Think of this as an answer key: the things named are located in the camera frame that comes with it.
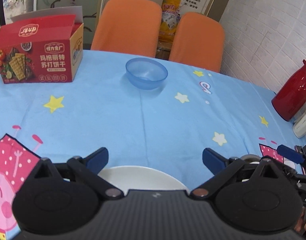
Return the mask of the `person right hand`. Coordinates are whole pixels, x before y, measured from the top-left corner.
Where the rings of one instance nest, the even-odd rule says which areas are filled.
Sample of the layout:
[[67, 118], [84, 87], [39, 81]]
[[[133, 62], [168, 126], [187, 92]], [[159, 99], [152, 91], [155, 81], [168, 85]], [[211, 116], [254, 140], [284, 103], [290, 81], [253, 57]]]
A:
[[306, 239], [306, 208], [303, 207], [300, 218], [294, 227], [295, 232], [302, 235]]

